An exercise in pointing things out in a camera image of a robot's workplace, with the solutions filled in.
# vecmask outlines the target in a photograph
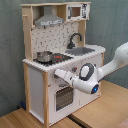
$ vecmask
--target knob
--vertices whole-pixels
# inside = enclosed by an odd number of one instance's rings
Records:
[[[73,68],[72,68],[72,71],[73,71],[73,72],[76,72],[76,70],[77,70],[77,67],[73,67]]]

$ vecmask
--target table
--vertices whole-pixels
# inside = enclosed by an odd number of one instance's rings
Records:
[[[69,118],[64,118],[50,128],[81,128]],[[0,118],[0,128],[44,128],[37,119],[25,110],[19,109]]]
[[[102,81],[101,97],[71,114],[87,128],[116,128],[128,118],[128,89]]]

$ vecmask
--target stove burner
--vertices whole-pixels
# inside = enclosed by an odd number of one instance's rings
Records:
[[[44,65],[46,67],[49,67],[49,66],[52,66],[52,65],[55,65],[55,64],[62,63],[64,61],[73,59],[73,57],[70,57],[70,56],[67,56],[67,55],[63,55],[63,54],[60,54],[60,55],[62,56],[61,60],[56,60],[55,61],[55,59],[53,59],[52,61],[49,61],[49,62],[40,62],[37,59],[34,59],[33,61],[36,62],[36,63],[39,63],[41,65]]]

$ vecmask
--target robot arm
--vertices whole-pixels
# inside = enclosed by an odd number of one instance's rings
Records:
[[[99,87],[99,81],[106,75],[128,64],[128,43],[121,45],[115,51],[114,59],[101,68],[90,63],[84,64],[79,76],[71,72],[57,69],[55,75],[64,79],[69,86],[87,94],[94,94]]]
[[[115,51],[114,59],[97,69],[98,81],[100,81],[104,76],[124,67],[128,64],[128,42],[118,47]]]

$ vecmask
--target toy stove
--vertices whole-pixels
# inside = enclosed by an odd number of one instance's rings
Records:
[[[44,65],[46,67],[49,67],[49,66],[52,66],[54,64],[62,63],[64,61],[67,61],[70,59],[73,59],[73,57],[70,57],[70,56],[67,56],[64,54],[60,54],[60,53],[54,53],[53,59],[51,61],[41,62],[41,61],[38,61],[38,59],[36,58],[36,59],[34,59],[34,62],[39,63],[41,65]]]

